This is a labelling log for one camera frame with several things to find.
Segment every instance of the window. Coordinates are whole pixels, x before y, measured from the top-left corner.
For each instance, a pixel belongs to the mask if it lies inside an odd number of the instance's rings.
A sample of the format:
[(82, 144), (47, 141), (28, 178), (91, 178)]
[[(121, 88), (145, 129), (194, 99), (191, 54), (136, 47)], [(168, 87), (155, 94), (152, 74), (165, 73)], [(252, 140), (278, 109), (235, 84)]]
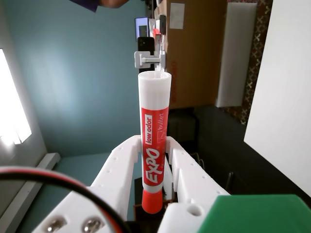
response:
[(0, 49), (0, 137), (15, 144), (24, 142), (31, 130), (18, 97), (12, 75)]

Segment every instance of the black wire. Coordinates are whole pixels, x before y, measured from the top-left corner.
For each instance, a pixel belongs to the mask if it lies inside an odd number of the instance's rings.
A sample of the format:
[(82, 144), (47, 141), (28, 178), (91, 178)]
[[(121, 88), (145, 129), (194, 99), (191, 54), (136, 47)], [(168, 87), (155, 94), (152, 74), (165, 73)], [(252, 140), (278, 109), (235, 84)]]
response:
[(124, 233), (130, 233), (130, 229), (125, 224), (123, 219), (119, 216), (119, 214), (112, 209), (104, 200), (100, 199), (96, 195), (94, 195), (92, 192), (88, 191), (87, 189), (80, 187), (78, 185), (75, 185), (73, 183), (70, 183), (68, 181), (62, 180), (60, 178), (56, 177), (49, 177), (49, 176), (43, 176), (40, 174), (30, 174), (30, 173), (23, 173), (23, 172), (0, 172), (0, 180), (24, 180), (24, 181), (36, 181), (41, 183), (48, 183), (52, 185), (56, 185), (59, 187), (63, 187), (72, 191), (75, 191), (82, 196), (90, 199), (92, 202), (94, 202), (97, 206), (102, 208), (109, 214), (119, 225), (122, 232)]

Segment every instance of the red wire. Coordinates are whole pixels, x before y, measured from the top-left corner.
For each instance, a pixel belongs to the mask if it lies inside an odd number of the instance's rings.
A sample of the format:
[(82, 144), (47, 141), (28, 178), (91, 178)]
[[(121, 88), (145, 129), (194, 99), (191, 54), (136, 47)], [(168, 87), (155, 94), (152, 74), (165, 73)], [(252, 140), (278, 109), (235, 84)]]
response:
[[(43, 169), (39, 170), (38, 168), (11, 168), (11, 167), (5, 168), (5, 167), (1, 167), (0, 173), (5, 173), (5, 172), (16, 172), (16, 173), (21, 173), (21, 174), (25, 174), (25, 173), (37, 174), (37, 175), (44, 176), (44, 177), (54, 177), (54, 178), (59, 179), (59, 180), (64, 180), (66, 182), (73, 183), (73, 184), (80, 186), (80, 187), (86, 189), (87, 191), (89, 191), (83, 183), (81, 183), (81, 182), (79, 182), (79, 181), (77, 181), (71, 177), (61, 175), (61, 174), (57, 174), (56, 172), (46, 171)], [(103, 216), (108, 219), (108, 221), (114, 227), (114, 230), (117, 233), (122, 233), (122, 230), (119, 227), (118, 223), (110, 216), (110, 214), (107, 213), (104, 209), (102, 209), (100, 207), (98, 207), (98, 209), (103, 214)]]

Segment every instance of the screw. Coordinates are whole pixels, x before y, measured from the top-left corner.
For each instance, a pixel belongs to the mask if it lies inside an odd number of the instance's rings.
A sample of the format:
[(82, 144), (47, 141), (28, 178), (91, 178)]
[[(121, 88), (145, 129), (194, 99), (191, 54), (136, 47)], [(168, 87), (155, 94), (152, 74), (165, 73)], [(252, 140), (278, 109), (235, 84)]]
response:
[(82, 231), (85, 233), (95, 233), (100, 228), (102, 228), (104, 224), (97, 217), (91, 218), (85, 222), (82, 226)]
[(61, 229), (67, 224), (66, 220), (63, 217), (55, 218), (46, 228), (46, 232), (53, 233)]

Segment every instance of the white bracket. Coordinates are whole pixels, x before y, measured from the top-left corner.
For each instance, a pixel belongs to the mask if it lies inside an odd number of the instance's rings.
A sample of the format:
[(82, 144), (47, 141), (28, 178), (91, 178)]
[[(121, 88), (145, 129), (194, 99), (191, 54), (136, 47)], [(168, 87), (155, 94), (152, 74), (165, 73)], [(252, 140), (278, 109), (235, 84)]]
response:
[[(138, 160), (140, 149), (140, 135), (122, 142), (112, 150), (91, 187), (88, 187), (124, 220), (127, 216), (134, 163)], [(166, 152), (169, 154), (169, 164), (172, 165), (173, 179), (166, 174), (164, 179), (170, 183), (173, 180), (178, 203), (168, 206), (158, 233), (197, 232), (216, 198), (219, 195), (229, 194), (172, 137), (166, 139)], [(70, 192), (33, 233), (46, 233), (49, 224), (58, 217), (63, 217), (66, 225), (57, 233), (81, 232), (84, 223), (94, 217), (105, 223), (102, 214), (91, 201)], [(107, 225), (96, 231), (96, 233), (108, 232), (111, 231)]]
[(160, 65), (165, 68), (166, 59), (165, 51), (155, 51), (154, 55), (150, 55), (149, 51), (136, 51), (134, 53), (135, 68), (150, 68), (151, 64)]

